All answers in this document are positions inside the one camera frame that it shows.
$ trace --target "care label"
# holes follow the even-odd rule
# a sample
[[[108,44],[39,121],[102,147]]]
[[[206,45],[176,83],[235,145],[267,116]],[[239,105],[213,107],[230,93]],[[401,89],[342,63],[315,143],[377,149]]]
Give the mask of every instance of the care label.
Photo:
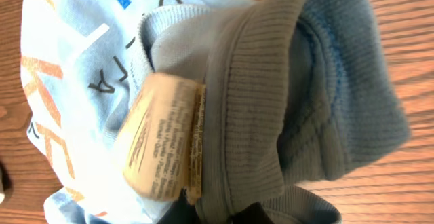
[[[116,140],[129,145],[123,175],[138,194],[176,200],[186,187],[191,199],[200,198],[204,106],[203,85],[148,76]]]

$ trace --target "garment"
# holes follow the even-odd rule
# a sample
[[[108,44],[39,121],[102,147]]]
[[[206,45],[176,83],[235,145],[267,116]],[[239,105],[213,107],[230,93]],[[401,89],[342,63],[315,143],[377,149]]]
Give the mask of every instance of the garment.
[[[28,136],[66,186],[45,202],[50,223],[156,222],[171,206],[111,164],[153,71],[207,86],[202,223],[257,202],[275,223],[339,221],[294,184],[338,179],[410,134],[367,0],[24,0],[22,55]]]

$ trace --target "wooden floor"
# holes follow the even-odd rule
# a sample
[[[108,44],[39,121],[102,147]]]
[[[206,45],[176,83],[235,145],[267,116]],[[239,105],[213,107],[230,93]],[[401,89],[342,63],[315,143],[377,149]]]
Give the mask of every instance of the wooden floor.
[[[391,79],[413,139],[334,182],[303,187],[333,203],[345,223],[434,223],[434,0],[371,0]],[[22,0],[0,0],[0,162],[9,197],[0,224],[45,223],[43,201],[61,185],[26,138],[31,118],[20,82]]]

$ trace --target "fabric tag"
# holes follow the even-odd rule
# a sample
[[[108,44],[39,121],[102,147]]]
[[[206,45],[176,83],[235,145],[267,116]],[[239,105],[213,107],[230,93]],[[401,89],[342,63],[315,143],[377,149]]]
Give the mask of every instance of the fabric tag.
[[[143,83],[116,140],[129,147],[123,175],[142,197],[176,200],[184,187],[200,197],[204,92],[195,81],[163,73]]]

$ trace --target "wooden table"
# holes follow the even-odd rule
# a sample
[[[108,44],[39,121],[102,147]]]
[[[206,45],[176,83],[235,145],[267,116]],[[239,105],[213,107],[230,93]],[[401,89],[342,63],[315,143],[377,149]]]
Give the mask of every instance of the wooden table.
[[[413,139],[334,182],[303,187],[333,203],[346,223],[434,223],[434,0],[371,0],[391,79]],[[0,0],[0,162],[9,197],[0,223],[45,223],[43,202],[61,188],[25,131],[31,118],[20,82],[22,0]]]

